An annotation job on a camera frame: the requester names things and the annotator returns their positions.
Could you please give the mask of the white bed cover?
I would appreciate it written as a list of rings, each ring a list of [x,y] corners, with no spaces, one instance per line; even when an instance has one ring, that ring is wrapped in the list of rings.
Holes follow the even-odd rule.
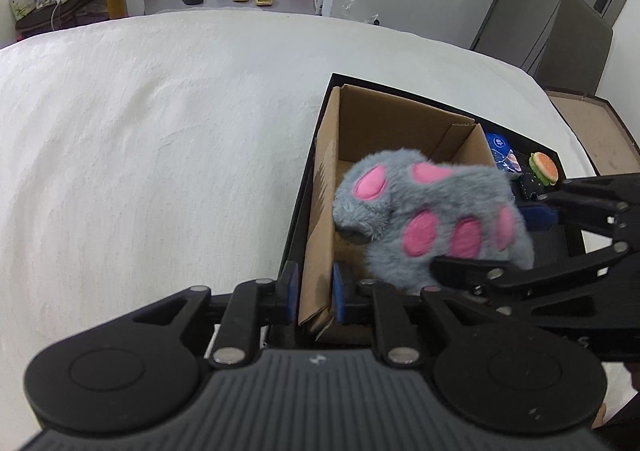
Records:
[[[329,79],[426,96],[592,174],[516,67],[337,18],[187,10],[1,51],[1,445],[38,429],[25,367],[62,338],[193,284],[276,275]]]

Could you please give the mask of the hamburger plush toy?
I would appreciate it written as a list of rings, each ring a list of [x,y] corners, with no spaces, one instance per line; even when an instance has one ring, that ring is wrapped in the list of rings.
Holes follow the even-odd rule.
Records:
[[[556,185],[559,180],[559,171],[553,160],[542,152],[535,152],[529,156],[529,168],[536,178],[547,186]]]

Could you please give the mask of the grey pink paw plush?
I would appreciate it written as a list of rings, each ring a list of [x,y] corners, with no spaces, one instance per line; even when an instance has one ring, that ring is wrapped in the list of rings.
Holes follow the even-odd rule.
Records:
[[[332,216],[343,239],[366,248],[370,275],[409,294],[435,284],[436,257],[535,262],[511,181],[495,167],[437,164],[408,148],[374,153],[346,171]]]

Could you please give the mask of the flat brown cardboard lid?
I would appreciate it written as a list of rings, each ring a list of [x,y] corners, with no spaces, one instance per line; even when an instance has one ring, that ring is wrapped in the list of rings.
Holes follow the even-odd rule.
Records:
[[[598,174],[639,171],[638,144],[608,101],[567,91],[547,90],[546,93]]]

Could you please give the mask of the grey leaning board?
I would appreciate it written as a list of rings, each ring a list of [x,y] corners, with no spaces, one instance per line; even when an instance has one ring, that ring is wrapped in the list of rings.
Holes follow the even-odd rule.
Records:
[[[534,78],[544,89],[595,94],[613,29],[584,0],[561,0]]]

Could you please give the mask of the blue tissue pack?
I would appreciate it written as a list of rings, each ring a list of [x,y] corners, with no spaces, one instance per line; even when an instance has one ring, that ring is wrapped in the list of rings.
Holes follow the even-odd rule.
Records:
[[[485,138],[497,168],[510,174],[521,174],[521,165],[506,138],[492,132],[486,133]]]

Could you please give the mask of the black tray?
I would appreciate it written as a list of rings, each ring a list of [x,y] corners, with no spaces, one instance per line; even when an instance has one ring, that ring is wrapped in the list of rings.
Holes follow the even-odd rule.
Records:
[[[305,345],[360,344],[338,296],[349,275],[417,294],[436,283],[438,256],[527,270],[585,250],[575,228],[532,227],[539,194],[523,163],[500,169],[490,141],[520,162],[542,145],[490,120],[371,81],[335,74],[324,93],[283,258],[300,278],[295,313]]]

